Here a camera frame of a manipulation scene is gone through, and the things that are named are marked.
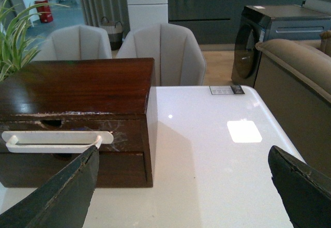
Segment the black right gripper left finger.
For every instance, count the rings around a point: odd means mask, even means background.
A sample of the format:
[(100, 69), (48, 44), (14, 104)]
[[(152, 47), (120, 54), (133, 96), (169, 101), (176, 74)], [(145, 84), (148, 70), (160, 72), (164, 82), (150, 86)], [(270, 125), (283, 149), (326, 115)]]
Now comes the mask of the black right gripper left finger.
[(96, 187), (99, 151), (91, 146), (44, 185), (1, 214), (1, 227), (82, 227)]

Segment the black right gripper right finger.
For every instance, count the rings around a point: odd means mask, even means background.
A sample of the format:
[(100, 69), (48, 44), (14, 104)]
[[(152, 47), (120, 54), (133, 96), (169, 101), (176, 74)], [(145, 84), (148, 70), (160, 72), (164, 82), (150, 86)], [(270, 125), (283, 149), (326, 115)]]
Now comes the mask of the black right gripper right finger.
[(292, 225), (330, 227), (330, 178), (275, 145), (268, 164)]

